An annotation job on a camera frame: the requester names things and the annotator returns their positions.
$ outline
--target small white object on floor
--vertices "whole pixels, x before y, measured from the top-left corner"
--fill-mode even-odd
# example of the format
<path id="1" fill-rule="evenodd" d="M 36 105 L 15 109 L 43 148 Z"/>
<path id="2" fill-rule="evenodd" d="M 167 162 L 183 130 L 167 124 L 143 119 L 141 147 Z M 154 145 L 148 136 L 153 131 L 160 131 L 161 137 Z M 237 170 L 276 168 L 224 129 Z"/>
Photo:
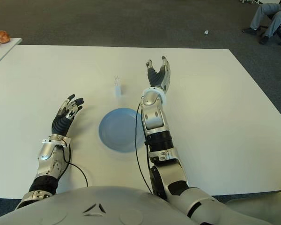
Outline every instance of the small white object on floor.
<path id="1" fill-rule="evenodd" d="M 116 85 L 115 87 L 115 90 L 116 90 L 116 97 L 120 97 L 121 94 L 122 94 L 122 91 L 121 91 L 121 83 L 120 83 L 120 79 L 118 76 L 115 76 L 114 77 L 114 83 Z"/>

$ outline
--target light blue plate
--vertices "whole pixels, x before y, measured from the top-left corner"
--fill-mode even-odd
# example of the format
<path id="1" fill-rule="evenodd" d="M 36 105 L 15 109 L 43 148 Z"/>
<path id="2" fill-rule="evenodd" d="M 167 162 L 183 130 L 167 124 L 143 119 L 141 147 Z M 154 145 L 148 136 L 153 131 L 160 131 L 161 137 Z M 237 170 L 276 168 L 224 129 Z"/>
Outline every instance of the light blue plate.
<path id="1" fill-rule="evenodd" d="M 101 141 L 110 149 L 119 152 L 135 151 L 136 111 L 129 108 L 115 109 L 104 116 L 99 125 Z M 145 141 L 141 125 L 141 115 L 137 116 L 136 146 Z"/>

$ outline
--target person's leg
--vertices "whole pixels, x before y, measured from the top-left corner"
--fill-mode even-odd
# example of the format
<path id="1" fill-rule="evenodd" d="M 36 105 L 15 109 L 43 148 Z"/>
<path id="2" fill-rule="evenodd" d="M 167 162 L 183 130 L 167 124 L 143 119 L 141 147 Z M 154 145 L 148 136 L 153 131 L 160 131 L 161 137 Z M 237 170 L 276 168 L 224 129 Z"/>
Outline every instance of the person's leg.
<path id="1" fill-rule="evenodd" d="M 281 11 L 275 14 L 275 16 L 272 19 L 272 23 L 269 25 L 264 35 L 270 38 L 277 30 L 277 28 L 280 26 L 280 24 L 281 24 Z"/>
<path id="2" fill-rule="evenodd" d="M 265 15 L 275 14 L 281 10 L 280 4 L 268 3 L 258 7 L 255 16 L 251 22 L 250 28 L 256 30 Z"/>

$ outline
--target office chair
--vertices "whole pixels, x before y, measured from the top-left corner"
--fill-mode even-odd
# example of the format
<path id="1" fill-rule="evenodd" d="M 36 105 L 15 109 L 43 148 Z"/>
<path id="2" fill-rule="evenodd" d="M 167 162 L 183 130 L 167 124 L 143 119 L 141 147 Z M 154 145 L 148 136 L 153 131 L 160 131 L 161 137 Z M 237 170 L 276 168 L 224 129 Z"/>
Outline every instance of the office chair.
<path id="1" fill-rule="evenodd" d="M 270 20 L 272 20 L 273 17 L 274 17 L 274 14 L 267 15 L 267 17 L 270 18 Z M 268 28 L 267 26 L 259 26 L 258 30 L 259 30 L 261 27 L 262 27 L 262 28 Z M 281 39 L 281 24 L 280 24 L 280 26 L 277 28 L 277 30 L 275 31 L 274 35 L 276 35 L 276 34 L 277 34 L 277 35 L 279 36 L 279 38 Z"/>

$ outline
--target black wire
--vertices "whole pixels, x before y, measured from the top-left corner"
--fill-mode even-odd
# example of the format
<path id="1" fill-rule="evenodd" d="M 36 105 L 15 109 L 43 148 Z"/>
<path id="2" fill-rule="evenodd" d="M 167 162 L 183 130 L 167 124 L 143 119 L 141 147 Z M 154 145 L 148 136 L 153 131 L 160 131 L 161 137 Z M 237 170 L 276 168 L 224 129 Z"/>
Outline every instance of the black wire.
<path id="1" fill-rule="evenodd" d="M 86 178 L 84 172 L 83 172 L 78 166 L 76 166 L 75 164 L 70 163 L 70 161 L 71 161 L 71 146 L 69 145 L 70 157 L 69 157 L 69 161 L 68 161 L 68 162 L 66 161 L 66 158 L 65 158 L 65 151 L 64 151 L 64 149 L 62 149 L 62 151 L 63 151 L 64 161 L 67 163 L 67 166 L 66 166 L 65 170 L 63 171 L 63 173 L 61 174 L 61 176 L 62 176 L 62 175 L 64 174 L 64 172 L 66 171 L 66 169 L 67 169 L 67 167 L 68 167 L 69 164 L 70 164 L 70 165 L 73 165 L 73 166 L 75 166 L 78 170 L 80 170 L 80 172 L 83 174 L 84 179 L 85 179 L 85 182 L 86 182 L 86 186 L 88 187 L 88 186 L 89 186 L 88 179 Z"/>
<path id="2" fill-rule="evenodd" d="M 66 171 L 67 168 L 69 167 L 69 164 L 70 164 L 70 161 L 71 161 L 71 157 L 72 157 L 71 151 L 70 151 L 70 154 L 69 154 L 69 161 L 67 162 L 66 159 L 65 159 L 65 151 L 64 151 L 63 148 L 62 148 L 62 151 L 63 151 L 63 155 L 64 155 L 64 160 L 65 160 L 65 162 L 67 163 L 67 166 L 65 167 L 65 169 L 64 169 L 64 171 L 61 173 L 61 175 L 58 177 L 57 181 L 59 181 L 60 178 L 61 178 L 61 176 L 64 175 L 65 171 Z"/>
<path id="3" fill-rule="evenodd" d="M 147 136 L 146 136 L 146 132 L 145 132 L 145 128 L 144 128 L 144 123 L 143 123 L 143 120 L 142 120 L 142 110 L 140 112 L 140 117 L 141 117 L 142 131 L 144 132 L 144 136 L 145 136 L 145 140 L 146 140 L 145 145 L 146 145 L 146 151 L 147 151 L 147 165 L 148 165 L 148 170 L 150 171 L 148 139 L 147 139 Z"/>
<path id="4" fill-rule="evenodd" d="M 146 179 L 145 179 L 144 175 L 142 174 L 141 166 L 140 166 L 140 162 L 139 162 L 139 157 L 138 157 L 138 155 L 137 155 L 137 148 L 136 148 L 137 115 L 138 115 L 138 113 L 139 113 L 140 105 L 141 105 L 141 104 L 139 103 L 139 106 L 137 107 L 137 111 L 136 111 L 136 118 L 135 118 L 135 154 L 136 154 L 137 165 L 139 166 L 139 170 L 140 170 L 141 176 L 142 176 L 144 182 L 146 183 L 146 186 L 147 186 L 147 188 L 149 189 L 150 193 L 152 193 L 152 191 L 151 191 L 149 185 L 148 185 L 147 182 L 146 182 Z"/>

